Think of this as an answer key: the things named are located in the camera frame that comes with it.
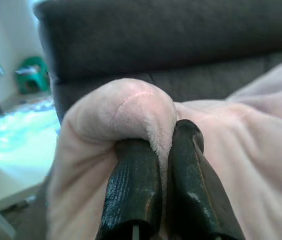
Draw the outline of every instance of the floor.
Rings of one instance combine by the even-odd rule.
[[[31,94],[15,99],[16,104],[0,117],[0,154],[17,148],[26,138],[43,128],[59,130],[52,97],[47,93]],[[26,201],[2,211],[2,215],[18,230],[27,208]]]

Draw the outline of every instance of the fleece blanket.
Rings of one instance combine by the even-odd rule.
[[[137,79],[115,80],[84,96],[62,123],[47,193],[48,239],[95,239],[118,140],[150,142],[165,191],[172,133],[180,119],[202,131],[204,155],[245,237],[282,240],[282,65],[225,100],[173,102]],[[159,238],[167,240],[164,222]]]

